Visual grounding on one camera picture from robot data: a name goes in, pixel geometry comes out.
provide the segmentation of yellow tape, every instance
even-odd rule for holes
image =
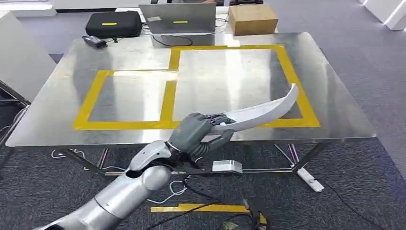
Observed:
[[[151,207],[151,212],[186,212],[203,204],[178,204],[177,207]],[[243,205],[209,205],[195,210],[194,212],[241,212],[249,213],[249,210]],[[266,224],[265,217],[261,214],[259,217],[261,224]]]
[[[171,122],[173,106],[175,104],[176,81],[168,80],[165,85],[164,99],[162,101],[161,117],[162,122]]]
[[[288,54],[283,46],[276,48],[276,55],[279,59],[279,62],[282,66],[283,72],[285,73],[287,81],[292,84],[295,83],[299,89],[299,95],[297,97],[296,103],[299,107],[300,113],[303,117],[304,127],[320,127],[320,123],[313,112],[312,106],[309,103],[309,100],[306,97],[305,91],[300,84],[299,79],[294,72],[293,66],[289,60]]]
[[[289,57],[282,45],[248,45],[248,46],[174,46],[171,47],[168,69],[141,69],[136,71],[173,71],[179,70],[180,53],[183,50],[235,50],[235,49],[274,49],[281,64],[283,72],[288,83],[295,83],[299,89],[299,95],[296,100],[302,118],[277,119],[260,127],[266,128],[295,128],[295,127],[320,127],[320,123],[314,114],[299,79],[293,69]],[[113,74],[113,70],[101,70],[96,74],[94,83],[90,88],[83,105],[73,122],[75,130],[134,130],[134,129],[174,129],[179,121],[172,121],[173,109],[176,94],[176,81],[167,81],[165,86],[164,98],[160,121],[96,121],[87,122],[93,106],[97,100],[102,84],[108,75]]]
[[[82,107],[79,109],[79,113],[76,116],[76,119],[73,121],[74,129],[81,129],[87,123],[87,120],[90,116],[93,106],[97,101],[97,96],[99,96],[100,90],[102,89],[104,80],[108,75],[111,75],[113,72],[110,70],[100,70],[97,72],[94,77],[93,84],[91,85],[88,94],[83,101]]]

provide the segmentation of white wall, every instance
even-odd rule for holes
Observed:
[[[365,7],[391,30],[406,27],[406,0],[366,0]]]
[[[149,4],[150,0],[49,0],[55,9],[97,9],[116,7],[138,7]]]
[[[368,0],[365,7],[381,22],[385,22],[402,0]]]

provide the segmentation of floor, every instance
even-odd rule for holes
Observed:
[[[388,30],[357,0],[267,3],[280,18],[280,32],[307,31],[314,37],[378,133],[379,139],[361,144],[333,145],[306,169],[383,229],[406,229],[406,33]],[[58,14],[23,18],[21,22],[58,61],[71,41],[84,34],[89,16]],[[2,106],[0,127],[9,124],[16,112]],[[311,147],[297,146],[301,153]],[[136,151],[114,149],[107,164],[126,167]],[[100,154],[86,153],[92,161]],[[202,164],[219,159],[235,159],[248,167],[286,166],[270,145],[229,145],[206,156]],[[13,153],[3,149],[0,176],[0,229],[31,229],[51,222],[83,205],[106,185],[68,159],[52,159],[48,151]],[[315,193],[297,176],[196,178],[191,185],[230,204],[240,204],[242,198],[251,196],[261,198],[273,229],[380,229],[348,209],[331,188]],[[164,189],[153,198],[160,200],[168,193]],[[206,202],[187,191],[166,205]],[[145,203],[119,229],[144,229],[172,215],[151,214],[150,206]],[[216,229],[226,216],[229,214],[192,213],[159,229]]]

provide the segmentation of yellow tape square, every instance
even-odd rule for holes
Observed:
[[[221,49],[273,49],[281,64],[288,83],[295,83],[299,89],[296,103],[302,118],[281,118],[261,127],[295,128],[295,127],[320,127],[320,123],[313,112],[299,79],[293,69],[283,45],[249,45],[249,46],[177,46],[171,48],[168,69],[138,70],[138,71],[178,71],[180,54],[183,50],[221,50]],[[159,121],[88,121],[97,97],[102,89],[104,80],[112,75],[113,70],[99,70],[93,84],[73,122],[74,130],[130,130],[130,129],[174,129],[180,121],[173,121],[173,108],[176,93],[176,80],[168,80],[165,85],[164,99]]]

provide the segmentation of white curved blade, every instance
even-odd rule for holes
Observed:
[[[285,97],[253,107],[224,113],[236,122],[228,125],[220,124],[214,126],[208,135],[220,135],[227,129],[238,132],[276,120],[291,109],[296,102],[298,94],[299,89],[296,84],[292,84],[291,90]]]

